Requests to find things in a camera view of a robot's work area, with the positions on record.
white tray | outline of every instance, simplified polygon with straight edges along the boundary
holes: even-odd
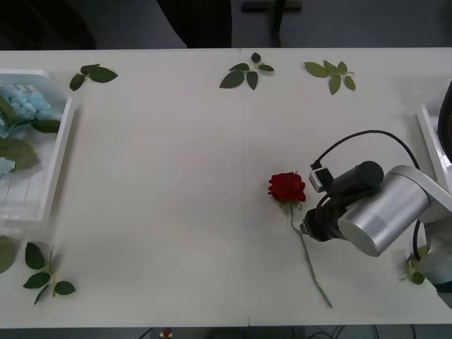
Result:
[[[52,113],[63,114],[58,133],[33,131],[25,139],[34,148],[39,164],[0,179],[0,234],[21,236],[24,230],[35,230],[47,222],[75,105],[71,91],[44,71],[0,69],[0,86],[41,92]]]
[[[450,81],[445,84],[444,90],[438,93],[431,102],[422,105],[421,110],[417,113],[417,118],[421,125],[422,134],[424,134],[436,180],[443,189],[452,193],[452,164],[444,153],[438,137],[439,111],[449,83]]]

floor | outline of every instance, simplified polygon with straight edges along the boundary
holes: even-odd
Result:
[[[232,46],[271,47],[269,17],[242,13],[231,0]],[[71,0],[86,22],[98,49],[185,48],[156,0]],[[447,47],[452,46],[451,0],[302,0],[300,12],[282,20],[282,47]],[[41,49],[73,49],[52,27],[44,29]],[[0,31],[0,49],[15,49]],[[178,339],[301,339],[315,332],[338,332],[336,326],[275,328],[177,328]],[[381,339],[414,338],[409,326],[378,326]],[[145,328],[0,330],[2,339],[139,339]],[[159,338],[155,329],[145,339]],[[416,326],[417,339],[449,339],[452,326]],[[320,335],[316,338],[328,338]],[[346,326],[341,339],[374,338],[371,326]]]
[[[185,48],[156,0],[71,0],[98,49]],[[242,13],[231,0],[232,46],[271,47],[269,15]],[[450,0],[302,0],[284,15],[282,47],[452,46]],[[40,49],[74,49],[50,25]],[[2,37],[0,49],[15,49]]]
[[[377,326],[380,339],[412,339],[412,330],[407,325]],[[142,339],[158,339],[161,328],[155,328]],[[340,326],[306,327],[251,327],[251,328],[175,328],[174,339],[308,339],[311,335],[324,331],[334,338]],[[449,339],[452,326],[417,325],[417,339]],[[140,339],[146,328],[79,328],[47,330],[0,330],[2,339]],[[316,339],[328,339],[317,335]],[[339,339],[373,339],[371,326],[346,326]]]

